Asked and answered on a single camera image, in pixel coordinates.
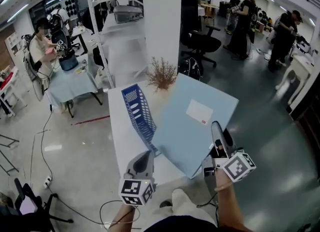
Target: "blue plastic basket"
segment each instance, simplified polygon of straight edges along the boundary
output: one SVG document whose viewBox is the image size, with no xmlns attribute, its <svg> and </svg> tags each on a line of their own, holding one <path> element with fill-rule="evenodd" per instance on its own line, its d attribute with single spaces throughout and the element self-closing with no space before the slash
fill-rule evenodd
<svg viewBox="0 0 320 232">
<path fill-rule="evenodd" d="M 148 102 L 138 84 L 122 90 L 123 99 L 130 116 L 131 123 L 147 148 L 159 155 L 159 151 L 151 143 L 156 125 L 150 114 Z"/>
</svg>

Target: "white pants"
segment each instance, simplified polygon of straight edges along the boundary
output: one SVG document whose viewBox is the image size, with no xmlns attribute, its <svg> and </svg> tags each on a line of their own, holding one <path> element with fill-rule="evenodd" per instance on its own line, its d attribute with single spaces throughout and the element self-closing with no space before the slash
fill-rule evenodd
<svg viewBox="0 0 320 232">
<path fill-rule="evenodd" d="M 163 207 L 154 211 L 151 217 L 149 217 L 146 221 L 142 231 L 145 231 L 152 225 L 170 216 L 191 216 L 199 220 L 213 223 L 215 226 L 217 226 L 214 219 L 211 218 L 211 216 L 206 213 L 205 210 L 197 208 L 183 190 L 176 189 L 172 193 L 172 207 Z"/>
</svg>

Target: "white sticker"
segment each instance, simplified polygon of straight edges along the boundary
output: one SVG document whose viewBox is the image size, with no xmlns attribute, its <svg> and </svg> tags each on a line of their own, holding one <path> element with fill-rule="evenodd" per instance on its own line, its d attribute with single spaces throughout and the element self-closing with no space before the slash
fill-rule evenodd
<svg viewBox="0 0 320 232">
<path fill-rule="evenodd" d="M 186 114 L 190 117 L 198 120 L 201 124 L 207 125 L 211 116 L 212 116 L 213 110 L 206 107 L 205 105 L 195 101 L 191 100 L 188 109 L 186 110 Z"/>
</svg>

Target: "dried plant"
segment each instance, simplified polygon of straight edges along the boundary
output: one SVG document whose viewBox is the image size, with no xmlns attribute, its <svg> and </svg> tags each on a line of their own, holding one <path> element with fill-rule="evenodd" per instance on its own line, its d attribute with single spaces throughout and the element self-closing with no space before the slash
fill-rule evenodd
<svg viewBox="0 0 320 232">
<path fill-rule="evenodd" d="M 156 92 L 160 90 L 168 90 L 168 88 L 176 81 L 177 67 L 165 62 L 161 57 L 161 62 L 155 57 L 152 58 L 151 70 L 146 74 L 148 76 L 148 86 L 156 86 Z"/>
</svg>

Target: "woman in black dress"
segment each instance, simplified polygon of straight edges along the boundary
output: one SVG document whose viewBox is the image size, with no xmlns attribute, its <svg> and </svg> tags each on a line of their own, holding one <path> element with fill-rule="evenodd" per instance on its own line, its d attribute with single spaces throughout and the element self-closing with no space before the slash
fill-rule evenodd
<svg viewBox="0 0 320 232">
<path fill-rule="evenodd" d="M 250 29 L 250 21 L 255 7 L 255 0 L 244 0 L 240 5 L 240 10 L 234 11 L 238 15 L 238 23 L 229 45 L 223 46 L 237 54 L 241 59 L 246 59 L 248 56 L 246 36 Z"/>
</svg>

